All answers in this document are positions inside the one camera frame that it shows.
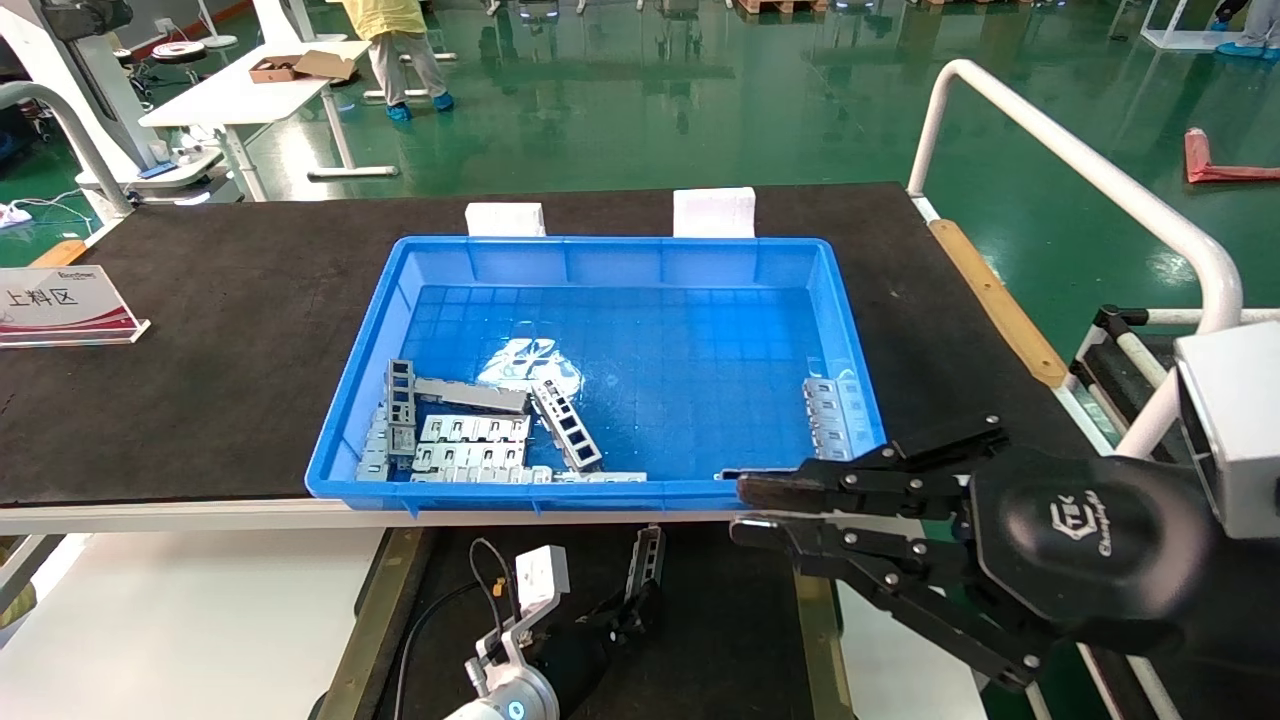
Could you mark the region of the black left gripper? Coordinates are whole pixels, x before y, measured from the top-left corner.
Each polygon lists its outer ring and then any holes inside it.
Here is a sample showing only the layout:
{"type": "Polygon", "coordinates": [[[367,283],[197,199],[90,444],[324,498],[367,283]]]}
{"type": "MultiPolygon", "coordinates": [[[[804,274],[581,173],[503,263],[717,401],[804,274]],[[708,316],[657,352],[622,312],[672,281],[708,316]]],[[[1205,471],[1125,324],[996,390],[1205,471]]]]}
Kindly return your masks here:
{"type": "Polygon", "coordinates": [[[663,612],[660,583],[648,580],[634,598],[608,598],[579,621],[536,633],[530,664],[554,692],[558,716],[571,717],[599,687],[617,644],[658,633],[663,612]]]}

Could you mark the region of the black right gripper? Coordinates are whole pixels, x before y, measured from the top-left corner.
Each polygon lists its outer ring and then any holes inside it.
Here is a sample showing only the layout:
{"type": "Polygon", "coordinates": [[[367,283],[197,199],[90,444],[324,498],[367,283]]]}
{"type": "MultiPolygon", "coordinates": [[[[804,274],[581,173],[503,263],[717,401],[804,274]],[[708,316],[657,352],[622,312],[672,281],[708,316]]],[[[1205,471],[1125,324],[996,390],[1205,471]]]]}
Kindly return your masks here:
{"type": "Polygon", "coordinates": [[[842,582],[1009,691],[1062,641],[1277,675],[1275,539],[1228,536],[1189,468],[1009,443],[997,416],[963,416],[852,460],[736,473],[740,501],[769,511],[947,520],[968,498],[972,544],[787,514],[740,514],[730,537],[842,582]]]}

